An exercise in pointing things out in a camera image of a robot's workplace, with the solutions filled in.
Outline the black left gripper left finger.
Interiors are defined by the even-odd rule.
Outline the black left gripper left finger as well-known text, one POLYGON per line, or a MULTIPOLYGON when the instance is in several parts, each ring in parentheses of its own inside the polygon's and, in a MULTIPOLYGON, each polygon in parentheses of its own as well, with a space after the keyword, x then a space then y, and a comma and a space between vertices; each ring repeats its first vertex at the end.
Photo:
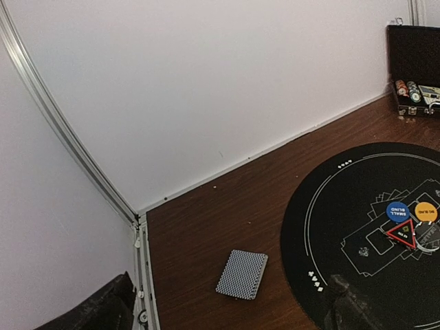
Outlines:
POLYGON ((40 330, 132 329, 135 287, 127 272, 120 274, 40 330))

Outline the red triangular all-in marker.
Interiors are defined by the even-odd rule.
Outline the red triangular all-in marker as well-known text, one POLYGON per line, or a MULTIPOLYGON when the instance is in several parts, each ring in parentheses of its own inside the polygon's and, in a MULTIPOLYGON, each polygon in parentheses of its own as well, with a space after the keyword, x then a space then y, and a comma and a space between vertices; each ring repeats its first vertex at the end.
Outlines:
POLYGON ((415 229, 412 219, 408 219, 405 222, 396 225, 394 228, 388 230, 386 235, 405 245, 407 248, 412 250, 416 249, 415 229))

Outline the clear round dealer button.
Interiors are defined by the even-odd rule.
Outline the clear round dealer button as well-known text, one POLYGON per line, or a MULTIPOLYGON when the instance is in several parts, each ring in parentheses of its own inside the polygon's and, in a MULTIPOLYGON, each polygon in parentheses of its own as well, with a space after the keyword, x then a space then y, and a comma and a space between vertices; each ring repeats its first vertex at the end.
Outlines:
POLYGON ((439 225, 434 222, 419 222, 413 234, 416 248, 425 254, 439 250, 439 225))

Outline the blue small blind button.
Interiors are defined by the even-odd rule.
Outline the blue small blind button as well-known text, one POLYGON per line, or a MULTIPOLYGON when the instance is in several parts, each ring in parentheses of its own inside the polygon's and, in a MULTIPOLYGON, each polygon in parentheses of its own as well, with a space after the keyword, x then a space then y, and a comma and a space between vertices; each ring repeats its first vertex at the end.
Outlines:
POLYGON ((410 211, 405 203, 392 201, 386 207, 386 215, 395 223, 403 223, 410 218, 410 211))

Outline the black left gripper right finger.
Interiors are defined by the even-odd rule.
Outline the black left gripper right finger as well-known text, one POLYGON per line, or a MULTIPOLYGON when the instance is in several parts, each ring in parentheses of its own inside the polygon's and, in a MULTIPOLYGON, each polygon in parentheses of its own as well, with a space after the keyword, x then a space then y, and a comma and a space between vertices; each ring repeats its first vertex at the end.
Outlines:
POLYGON ((325 329, 408 329, 405 306, 387 291, 363 292, 340 274, 329 277, 323 298, 325 329))

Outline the yellow big blind button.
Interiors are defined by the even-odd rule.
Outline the yellow big blind button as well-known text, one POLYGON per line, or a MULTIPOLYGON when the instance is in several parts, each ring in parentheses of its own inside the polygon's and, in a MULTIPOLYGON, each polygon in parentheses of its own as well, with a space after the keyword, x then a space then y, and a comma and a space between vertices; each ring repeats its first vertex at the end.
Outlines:
POLYGON ((420 202, 415 206, 415 216, 421 222, 433 223, 438 218, 438 211, 432 203, 420 202))

